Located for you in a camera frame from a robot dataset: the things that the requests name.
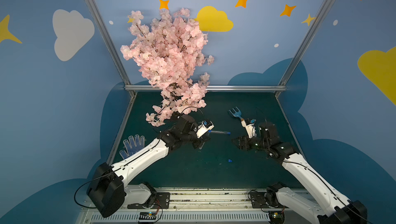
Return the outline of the clear test tube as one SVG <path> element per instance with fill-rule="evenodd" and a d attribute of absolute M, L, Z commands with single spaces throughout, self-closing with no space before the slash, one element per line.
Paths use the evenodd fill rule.
<path fill-rule="evenodd" d="M 227 131 L 215 131 L 215 130 L 211 130 L 210 133 L 228 135 L 228 134 L 227 134 Z"/>

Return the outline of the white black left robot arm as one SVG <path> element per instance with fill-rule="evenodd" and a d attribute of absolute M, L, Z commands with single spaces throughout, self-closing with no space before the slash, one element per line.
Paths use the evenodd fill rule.
<path fill-rule="evenodd" d="M 170 152 L 185 143 L 193 148 L 201 147 L 210 138 L 208 133 L 214 127 L 206 119 L 197 123 L 189 115 L 182 115 L 170 129 L 159 134 L 150 144 L 117 163 L 101 164 L 95 171 L 93 179 L 88 182 L 87 196 L 103 218 L 108 218 L 122 206 L 159 208 L 156 190 L 148 183 L 141 183 L 127 188 L 128 184 L 141 172 Z"/>

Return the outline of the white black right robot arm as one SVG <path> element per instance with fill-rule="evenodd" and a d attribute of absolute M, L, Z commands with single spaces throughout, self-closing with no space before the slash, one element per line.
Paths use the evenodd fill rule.
<path fill-rule="evenodd" d="M 264 122 L 256 128 L 253 119 L 241 118 L 240 121 L 247 135 L 236 139 L 238 148 L 245 151 L 265 151 L 270 158 L 291 173 L 314 198 L 314 201 L 310 201 L 279 182 L 267 187 L 264 194 L 267 206 L 292 209 L 311 224 L 368 223 L 367 208 L 358 200 L 351 201 L 331 186 L 291 143 L 281 140 L 275 124 Z"/>

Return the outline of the blue toy garden fork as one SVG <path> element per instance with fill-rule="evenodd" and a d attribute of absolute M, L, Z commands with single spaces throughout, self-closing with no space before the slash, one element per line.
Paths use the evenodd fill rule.
<path fill-rule="evenodd" d="M 239 118 L 240 121 L 244 124 L 245 123 L 245 119 L 242 117 L 242 112 L 238 107 L 233 107 L 230 110 L 228 110 L 228 112 L 235 118 Z"/>

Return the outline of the blue dotted work glove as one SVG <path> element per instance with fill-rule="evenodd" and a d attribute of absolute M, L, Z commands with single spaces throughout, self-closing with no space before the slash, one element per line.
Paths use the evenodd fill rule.
<path fill-rule="evenodd" d="M 119 154 L 123 160 L 131 157 L 135 153 L 139 152 L 145 147 L 145 137 L 136 134 L 135 136 L 129 136 L 128 139 L 123 141 L 123 149 L 119 151 Z"/>

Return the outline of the right controller board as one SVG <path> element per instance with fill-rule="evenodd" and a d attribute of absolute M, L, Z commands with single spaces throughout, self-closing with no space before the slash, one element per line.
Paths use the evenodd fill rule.
<path fill-rule="evenodd" d="M 269 212 L 269 224 L 284 224 L 285 215 L 282 212 Z"/>

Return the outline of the controller board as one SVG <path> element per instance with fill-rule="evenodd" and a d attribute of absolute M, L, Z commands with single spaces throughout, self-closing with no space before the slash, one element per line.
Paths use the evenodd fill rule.
<path fill-rule="evenodd" d="M 154 212 L 140 212 L 138 215 L 138 222 L 155 222 L 157 215 Z"/>
<path fill-rule="evenodd" d="M 269 224 L 284 224 L 285 215 L 282 212 L 269 212 Z"/>

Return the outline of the pink cherry blossom tree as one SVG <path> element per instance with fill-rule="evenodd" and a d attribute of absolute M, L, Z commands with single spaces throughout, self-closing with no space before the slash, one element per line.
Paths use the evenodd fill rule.
<path fill-rule="evenodd" d="M 204 73 L 197 80 L 192 76 L 197 67 L 210 65 L 214 60 L 202 52 L 208 35 L 190 17 L 189 9 L 182 8 L 174 14 L 161 9 L 159 14 L 160 18 L 154 18 L 147 26 L 142 23 L 143 14 L 132 11 L 129 31 L 135 39 L 120 49 L 123 58 L 133 60 L 142 77 L 161 91 L 161 104 L 146 114 L 146 121 L 154 127 L 164 125 L 174 112 L 189 114 L 206 106 L 204 97 L 210 75 Z"/>

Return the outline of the left controller board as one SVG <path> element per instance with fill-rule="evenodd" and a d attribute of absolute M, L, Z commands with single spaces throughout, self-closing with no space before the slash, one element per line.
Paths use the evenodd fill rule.
<path fill-rule="evenodd" d="M 154 212 L 140 212 L 138 215 L 138 222 L 155 222 L 157 215 Z"/>

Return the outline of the dark tree base plate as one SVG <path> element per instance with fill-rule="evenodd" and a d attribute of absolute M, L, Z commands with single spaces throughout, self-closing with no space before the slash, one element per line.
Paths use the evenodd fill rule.
<path fill-rule="evenodd" d="M 185 114 L 179 113 L 179 112 L 174 112 L 172 113 L 170 119 L 166 119 L 166 122 L 172 123 L 172 122 L 177 122 L 179 119 L 186 117 Z"/>

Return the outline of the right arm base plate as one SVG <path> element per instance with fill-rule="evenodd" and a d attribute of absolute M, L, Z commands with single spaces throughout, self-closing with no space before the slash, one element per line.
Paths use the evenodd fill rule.
<path fill-rule="evenodd" d="M 247 194 L 248 200 L 251 202 L 254 209 L 264 208 L 283 208 L 276 198 L 275 193 L 250 191 Z"/>

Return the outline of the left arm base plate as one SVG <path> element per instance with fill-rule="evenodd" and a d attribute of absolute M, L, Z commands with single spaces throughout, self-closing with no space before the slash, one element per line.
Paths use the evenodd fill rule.
<path fill-rule="evenodd" d="M 170 193 L 156 193 L 155 197 L 150 197 L 147 203 L 144 204 L 129 204 L 128 209 L 168 209 L 170 204 Z"/>

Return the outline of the aluminium front rail base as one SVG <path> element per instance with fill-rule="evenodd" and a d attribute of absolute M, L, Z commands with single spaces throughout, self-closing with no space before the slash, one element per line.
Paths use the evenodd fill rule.
<path fill-rule="evenodd" d="M 266 192 L 265 189 L 189 189 L 157 188 L 157 193 L 170 193 L 168 209 L 128 209 L 122 206 L 108 218 L 103 218 L 92 201 L 85 200 L 78 224 L 269 224 L 269 212 L 282 212 L 285 224 L 311 224 L 292 209 L 254 209 L 248 192 Z M 294 189 L 298 195 L 314 201 L 307 190 Z M 138 222 L 140 212 L 154 212 L 155 222 Z"/>

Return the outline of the aluminium frame post right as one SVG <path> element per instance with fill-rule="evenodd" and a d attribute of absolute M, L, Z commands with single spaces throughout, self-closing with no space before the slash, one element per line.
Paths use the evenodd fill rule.
<path fill-rule="evenodd" d="M 300 44 L 296 54 L 292 58 L 288 67 L 286 68 L 286 71 L 283 74 L 278 84 L 279 86 L 286 87 L 289 79 L 296 70 L 299 62 L 302 60 L 306 50 L 308 49 L 310 43 L 313 41 L 314 36 L 318 32 L 320 26 L 322 25 L 323 21 L 325 20 L 327 14 L 329 13 L 335 1 L 336 0 L 324 0 L 323 3 L 321 4 L 316 14 L 316 18 L 314 19 L 313 23 L 309 26 L 309 29 L 306 35 L 304 36 L 302 43 Z"/>

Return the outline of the aluminium frame post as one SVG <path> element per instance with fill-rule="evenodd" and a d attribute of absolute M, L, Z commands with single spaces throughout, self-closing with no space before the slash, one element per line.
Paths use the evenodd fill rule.
<path fill-rule="evenodd" d="M 278 84 L 279 86 L 286 87 L 289 79 L 296 70 L 299 62 L 302 60 L 306 50 L 308 49 L 310 43 L 313 41 L 314 36 L 318 32 L 320 26 L 322 25 L 323 21 L 325 20 L 327 14 L 329 13 L 335 1 L 336 0 L 324 0 L 323 3 L 321 4 L 316 14 L 316 18 L 314 19 L 313 23 L 309 26 L 309 29 L 306 35 L 304 36 L 302 43 L 300 44 L 296 54 L 292 58 L 288 67 L 286 68 L 286 71 L 283 74 Z"/>
<path fill-rule="evenodd" d="M 124 68 L 124 65 L 121 62 L 119 54 L 116 51 L 116 47 L 111 39 L 111 36 L 107 30 L 107 27 L 104 23 L 104 20 L 103 20 L 102 15 L 97 7 L 95 0 L 84 0 L 84 1 L 90 11 L 90 14 L 92 15 L 92 17 L 95 21 L 95 24 L 97 25 L 97 28 L 102 36 L 102 39 L 106 45 L 106 48 L 107 48 L 107 50 L 115 64 L 124 84 L 130 85 L 131 84 L 130 79 L 129 79 L 127 72 Z"/>

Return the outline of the aluminium frame post left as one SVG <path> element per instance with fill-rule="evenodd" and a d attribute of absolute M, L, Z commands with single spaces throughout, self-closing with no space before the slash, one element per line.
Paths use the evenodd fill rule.
<path fill-rule="evenodd" d="M 103 20 L 102 15 L 97 7 L 95 0 L 84 0 L 84 1 L 90 11 L 90 14 L 92 15 L 92 17 L 95 21 L 95 24 L 97 25 L 97 28 L 102 36 L 102 39 L 106 45 L 106 48 L 107 48 L 107 50 L 115 64 L 124 84 L 130 85 L 131 84 L 130 79 L 129 79 L 127 72 L 124 68 L 124 65 L 121 62 L 119 54 L 116 51 L 116 47 L 111 39 L 111 36 L 107 30 L 107 27 L 104 23 L 104 20 Z"/>

